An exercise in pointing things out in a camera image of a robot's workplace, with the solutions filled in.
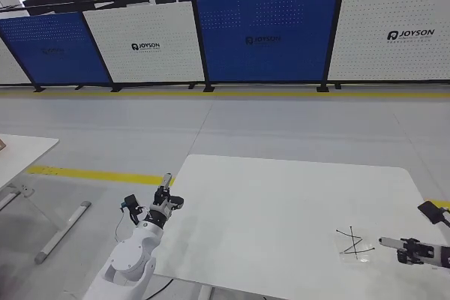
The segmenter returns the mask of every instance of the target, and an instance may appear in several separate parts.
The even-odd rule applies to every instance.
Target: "black wire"
[[[162,287],[158,292],[156,292],[155,294],[153,294],[153,295],[151,295],[150,297],[148,297],[147,299],[145,299],[145,300],[150,300],[150,299],[152,299],[153,297],[155,297],[156,295],[158,295],[158,294],[160,294],[160,293],[162,293],[171,283],[172,283],[172,281],[173,281],[173,279],[171,279],[164,287]]]
[[[349,235],[349,234],[346,234],[345,232],[341,232],[340,230],[338,230],[338,229],[336,229],[337,230],[337,233],[341,233],[341,234],[343,234],[343,235],[345,235],[345,236],[350,236],[351,237],[351,235]],[[356,236],[356,235],[354,235],[353,236],[354,238],[357,238],[357,239],[361,239],[361,237],[359,237],[359,236]]]
[[[363,251],[353,251],[353,252],[343,252],[343,254],[357,254],[357,253],[364,253],[364,252],[368,252],[368,251],[372,251],[375,250],[375,247],[367,249],[367,250],[363,250]]]
[[[357,255],[357,248],[355,247],[355,240],[353,239],[353,231],[351,225],[350,225],[350,234],[352,235],[353,252],[355,252],[355,258],[358,260],[359,256]]]

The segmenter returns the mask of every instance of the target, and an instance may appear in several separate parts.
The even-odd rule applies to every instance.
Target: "white robotic arm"
[[[184,200],[178,196],[170,196],[170,174],[163,177],[161,186],[154,195],[154,202],[145,220],[138,221],[142,207],[138,205],[134,195],[125,198],[121,209],[130,211],[130,219],[136,228],[132,236],[115,246],[112,254],[97,277],[91,283],[84,300],[117,299],[141,300],[149,285],[156,266],[153,250],[160,244],[164,234],[164,224],[172,216],[172,211],[180,209]],[[132,286],[114,283],[116,273],[131,282]]]
[[[438,208],[432,202],[426,201],[418,209],[432,224],[443,222],[450,229],[450,211]],[[397,259],[407,265],[430,264],[439,266],[450,273],[450,246],[425,244],[414,238],[379,238],[382,246],[397,249]]]

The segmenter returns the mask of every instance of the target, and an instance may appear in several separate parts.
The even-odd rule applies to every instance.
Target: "white tabletop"
[[[172,194],[155,274],[289,300],[450,299],[450,278],[402,265],[377,239],[445,243],[416,208],[405,169],[191,155]],[[338,256],[336,229],[363,229],[371,262]]]
[[[0,190],[59,143],[58,139],[0,134]]]

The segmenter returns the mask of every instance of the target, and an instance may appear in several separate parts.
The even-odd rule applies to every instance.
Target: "gray floor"
[[[450,87],[350,87],[335,92],[384,91],[450,93]],[[191,153],[403,167],[424,198],[450,200],[449,97],[77,97],[47,92],[0,96],[0,133],[61,140],[39,164],[176,174]],[[84,200],[93,206],[40,266],[34,265],[33,257],[53,228],[20,198],[7,206],[0,213],[0,299],[80,299],[116,243],[119,203],[134,193],[142,204],[149,204],[155,187],[40,175],[24,179],[37,190],[38,201],[64,217]],[[118,237],[128,236],[131,228],[125,218]],[[166,282],[154,277],[147,295]],[[198,288],[175,282],[156,299],[196,299]],[[214,300],[219,299],[262,297],[217,291]]]

